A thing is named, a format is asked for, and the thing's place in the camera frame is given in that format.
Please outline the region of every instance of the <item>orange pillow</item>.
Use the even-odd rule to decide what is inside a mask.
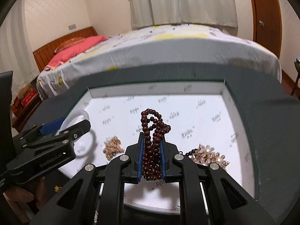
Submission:
[[[65,50],[71,46],[74,46],[82,41],[84,41],[85,38],[83,37],[75,37],[75,38],[72,38],[72,39],[69,39],[63,43],[61,43],[54,51],[54,54],[57,54],[59,52],[61,52],[62,50]]]

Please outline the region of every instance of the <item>floor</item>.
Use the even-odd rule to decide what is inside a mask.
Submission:
[[[285,73],[282,74],[282,81],[281,84],[283,86],[283,88],[285,89],[285,91],[290,95],[293,87],[294,87],[294,82],[292,82],[291,78],[289,78]],[[299,98],[300,96],[300,89],[297,88],[294,95],[295,98]]]

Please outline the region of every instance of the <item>dark gray tabletop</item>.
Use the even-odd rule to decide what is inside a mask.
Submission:
[[[274,76],[240,67],[202,63],[166,63],[97,73],[79,79],[64,94],[44,101],[24,129],[66,117],[87,88],[224,79],[248,137],[255,199],[280,224],[300,196],[300,101],[287,95]]]

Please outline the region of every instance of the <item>dark red bead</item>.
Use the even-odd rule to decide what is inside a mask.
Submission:
[[[157,138],[157,137],[155,137],[155,138],[154,138],[154,141],[155,141],[156,143],[160,143],[160,142],[161,142],[161,139],[160,139],[160,138]]]

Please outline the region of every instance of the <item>white curtain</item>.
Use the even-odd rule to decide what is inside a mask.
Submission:
[[[24,0],[16,1],[0,27],[0,72],[11,70],[13,98],[40,73],[27,34]]]
[[[238,27],[234,0],[130,0],[132,28],[195,23]]]

